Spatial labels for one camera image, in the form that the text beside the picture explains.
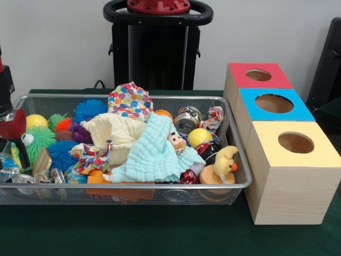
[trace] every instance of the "polka dot fabric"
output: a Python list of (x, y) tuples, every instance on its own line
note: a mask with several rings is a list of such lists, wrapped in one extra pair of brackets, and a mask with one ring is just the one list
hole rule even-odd
[(153, 111), (153, 102), (144, 89), (134, 82), (122, 84), (109, 94), (108, 112), (144, 121)]

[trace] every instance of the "white cloth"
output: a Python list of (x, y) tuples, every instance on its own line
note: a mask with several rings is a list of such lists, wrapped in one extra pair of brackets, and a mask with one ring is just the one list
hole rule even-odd
[(95, 146), (106, 145), (107, 140), (113, 142), (108, 158), (110, 165), (121, 165), (127, 161), (130, 149), (146, 127), (142, 121), (112, 113), (100, 114), (80, 124), (90, 132)]

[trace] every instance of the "metal basket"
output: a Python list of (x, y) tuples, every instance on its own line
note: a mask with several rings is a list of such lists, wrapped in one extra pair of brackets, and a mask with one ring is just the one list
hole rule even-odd
[[(74, 114), (76, 106), (85, 99), (98, 99), (107, 103), (106, 95), (28, 94), (19, 98), (14, 106), (22, 108), (26, 115), (40, 114), (49, 118), (55, 113)], [(10, 205), (231, 205), (242, 188), (251, 183), (251, 173), (242, 148), (231, 108), (221, 97), (153, 96), (154, 109), (167, 109), (176, 115), (184, 106), (195, 106), (207, 118), (209, 107), (221, 106), (224, 121), (217, 130), (222, 146), (238, 147), (234, 160), (238, 165), (233, 185), (127, 185), (127, 184), (26, 184), (0, 183), (0, 204)]]

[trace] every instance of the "wooden box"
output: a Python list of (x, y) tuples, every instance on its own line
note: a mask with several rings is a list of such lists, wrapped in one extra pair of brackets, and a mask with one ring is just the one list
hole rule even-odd
[(315, 121), (293, 89), (240, 88), (234, 119), (244, 149), (251, 121)]
[(239, 88), (292, 89), (293, 86), (277, 63), (229, 63), (224, 98), (233, 113)]
[(317, 123), (253, 121), (246, 153), (255, 224), (322, 222), (341, 179), (341, 158)]

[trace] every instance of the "box top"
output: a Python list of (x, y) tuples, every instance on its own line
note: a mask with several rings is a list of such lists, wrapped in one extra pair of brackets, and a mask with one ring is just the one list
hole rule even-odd
[(277, 63), (229, 63), (229, 67), (238, 88), (293, 88)]
[(341, 167), (341, 157), (315, 122), (253, 121), (270, 166)]
[(256, 121), (315, 121), (293, 89), (239, 89), (242, 99)]

